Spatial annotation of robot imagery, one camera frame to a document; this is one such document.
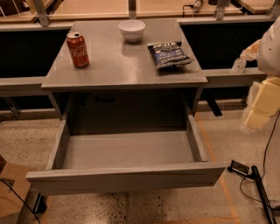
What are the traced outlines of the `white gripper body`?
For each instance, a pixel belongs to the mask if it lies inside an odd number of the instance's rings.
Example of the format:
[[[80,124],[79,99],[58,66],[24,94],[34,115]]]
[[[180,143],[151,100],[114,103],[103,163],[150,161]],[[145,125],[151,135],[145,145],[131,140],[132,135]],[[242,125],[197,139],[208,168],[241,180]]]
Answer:
[[[263,81],[254,102],[254,109],[266,116],[273,116],[280,109],[280,78]]]

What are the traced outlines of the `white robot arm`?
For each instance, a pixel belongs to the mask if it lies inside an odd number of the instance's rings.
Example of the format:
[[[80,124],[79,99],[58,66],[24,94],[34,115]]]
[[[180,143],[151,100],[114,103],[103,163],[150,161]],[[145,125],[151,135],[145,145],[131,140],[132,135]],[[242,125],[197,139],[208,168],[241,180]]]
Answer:
[[[254,82],[249,90],[241,124],[246,134],[261,130],[280,110],[280,17],[263,34],[256,59],[258,70],[267,78]]]

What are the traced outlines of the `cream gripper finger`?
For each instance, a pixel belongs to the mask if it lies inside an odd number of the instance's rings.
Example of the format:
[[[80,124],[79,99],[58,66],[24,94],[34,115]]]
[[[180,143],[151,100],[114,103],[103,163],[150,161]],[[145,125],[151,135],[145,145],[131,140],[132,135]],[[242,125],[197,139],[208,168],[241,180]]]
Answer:
[[[245,108],[241,118],[240,130],[248,135],[257,133],[263,129],[271,118],[272,115],[264,114],[262,111]]]

